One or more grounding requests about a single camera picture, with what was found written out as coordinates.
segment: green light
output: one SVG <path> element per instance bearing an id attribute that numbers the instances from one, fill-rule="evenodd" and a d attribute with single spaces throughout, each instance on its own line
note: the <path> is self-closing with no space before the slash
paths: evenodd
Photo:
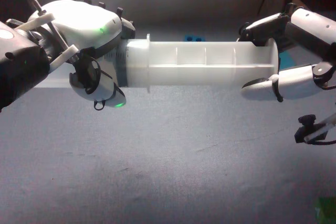
<path id="1" fill-rule="evenodd" d="M 123 107 L 125 105 L 125 103 L 119 103 L 116 106 L 114 106 L 115 108 L 119 108 L 119 107 Z"/>

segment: translucent plastic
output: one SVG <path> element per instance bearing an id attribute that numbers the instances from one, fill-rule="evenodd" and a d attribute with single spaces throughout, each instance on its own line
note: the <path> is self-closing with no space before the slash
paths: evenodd
<path id="1" fill-rule="evenodd" d="M 242 87 L 278 71 L 276 43 L 150 42 L 130 39 L 126 47 L 128 87 L 211 85 Z"/>

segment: blue object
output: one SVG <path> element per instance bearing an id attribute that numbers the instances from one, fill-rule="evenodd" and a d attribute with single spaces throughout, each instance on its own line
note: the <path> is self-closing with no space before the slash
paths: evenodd
<path id="1" fill-rule="evenodd" d="M 201 41 L 205 41 L 205 38 L 204 37 L 200 37 L 200 36 L 194 36 L 194 35 L 185 35 L 184 36 L 184 41 L 201 42 Z"/>
<path id="2" fill-rule="evenodd" d="M 289 56 L 289 53 L 287 53 L 286 51 L 280 53 L 279 57 L 281 59 L 280 70 L 296 66 L 296 64 L 293 61 L 293 59 Z"/>

